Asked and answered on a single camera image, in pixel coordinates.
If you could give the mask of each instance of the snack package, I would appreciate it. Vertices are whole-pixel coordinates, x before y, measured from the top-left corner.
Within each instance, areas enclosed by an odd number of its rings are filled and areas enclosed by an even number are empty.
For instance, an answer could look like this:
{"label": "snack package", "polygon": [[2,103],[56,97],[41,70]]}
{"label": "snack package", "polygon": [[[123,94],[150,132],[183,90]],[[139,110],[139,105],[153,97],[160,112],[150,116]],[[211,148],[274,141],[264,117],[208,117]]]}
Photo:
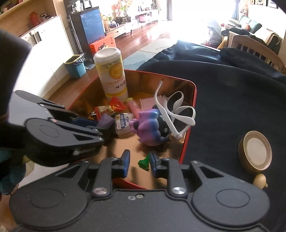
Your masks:
{"label": "snack package", "polygon": [[113,116],[116,114],[114,110],[111,109],[110,105],[105,105],[105,106],[97,106],[93,110],[96,113],[96,118],[97,121],[100,120],[101,116],[104,114],[107,114],[109,116]]}

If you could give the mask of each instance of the cabinet handle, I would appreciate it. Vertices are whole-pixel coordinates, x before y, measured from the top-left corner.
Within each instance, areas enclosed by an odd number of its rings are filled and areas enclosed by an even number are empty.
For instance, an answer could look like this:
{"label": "cabinet handle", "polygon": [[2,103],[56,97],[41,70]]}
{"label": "cabinet handle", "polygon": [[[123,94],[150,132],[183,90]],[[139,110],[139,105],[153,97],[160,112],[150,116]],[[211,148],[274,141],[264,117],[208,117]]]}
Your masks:
{"label": "cabinet handle", "polygon": [[37,44],[37,40],[36,40],[35,35],[34,35],[34,34],[32,35],[32,33],[30,32],[30,36],[32,36],[32,37],[33,37],[33,39],[34,39],[35,43]]}
{"label": "cabinet handle", "polygon": [[36,35],[37,35],[37,37],[38,37],[39,42],[41,42],[41,41],[42,41],[42,39],[41,39],[41,37],[40,37],[40,33],[39,33],[38,31],[36,32]]}

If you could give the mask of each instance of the black refrigerator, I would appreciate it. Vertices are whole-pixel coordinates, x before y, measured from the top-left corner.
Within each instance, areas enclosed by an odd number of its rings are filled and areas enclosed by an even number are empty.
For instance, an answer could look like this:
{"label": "black refrigerator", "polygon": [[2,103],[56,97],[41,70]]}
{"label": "black refrigerator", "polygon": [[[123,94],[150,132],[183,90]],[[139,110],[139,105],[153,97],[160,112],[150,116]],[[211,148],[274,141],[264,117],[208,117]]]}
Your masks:
{"label": "black refrigerator", "polygon": [[89,45],[105,36],[99,7],[70,14],[70,17],[85,58],[93,60]]}

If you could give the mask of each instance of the blue panel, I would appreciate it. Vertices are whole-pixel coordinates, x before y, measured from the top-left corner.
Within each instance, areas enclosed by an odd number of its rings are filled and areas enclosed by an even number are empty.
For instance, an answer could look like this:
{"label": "blue panel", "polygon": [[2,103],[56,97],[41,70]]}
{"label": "blue panel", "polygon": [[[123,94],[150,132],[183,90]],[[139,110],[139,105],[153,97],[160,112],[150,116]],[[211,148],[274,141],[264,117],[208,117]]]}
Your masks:
{"label": "blue panel", "polygon": [[82,25],[84,26],[88,44],[99,40],[101,36],[105,36],[100,12],[98,9],[84,13],[80,17],[82,20]]}

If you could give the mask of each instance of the metal screw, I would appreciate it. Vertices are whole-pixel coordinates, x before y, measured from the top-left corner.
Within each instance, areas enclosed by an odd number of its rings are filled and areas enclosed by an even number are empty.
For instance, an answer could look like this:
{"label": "metal screw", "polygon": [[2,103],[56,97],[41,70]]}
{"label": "metal screw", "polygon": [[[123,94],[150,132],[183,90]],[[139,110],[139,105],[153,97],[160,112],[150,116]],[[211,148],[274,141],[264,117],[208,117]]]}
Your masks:
{"label": "metal screw", "polygon": [[128,200],[134,201],[134,200],[136,200],[136,197],[135,196],[129,196]]}
{"label": "metal screw", "polygon": [[107,189],[106,188],[96,188],[93,190],[93,192],[96,195],[104,195],[104,194],[107,194]]}
{"label": "metal screw", "polygon": [[144,198],[144,195],[143,194],[137,194],[136,198],[138,198],[138,199]]}
{"label": "metal screw", "polygon": [[177,194],[177,195],[182,195],[182,194],[186,193],[186,191],[187,190],[185,188],[182,188],[182,187],[175,187],[172,189],[172,192],[174,194]]}
{"label": "metal screw", "polygon": [[73,156],[78,156],[79,154],[80,154],[79,151],[74,151],[74,152],[73,152]]}

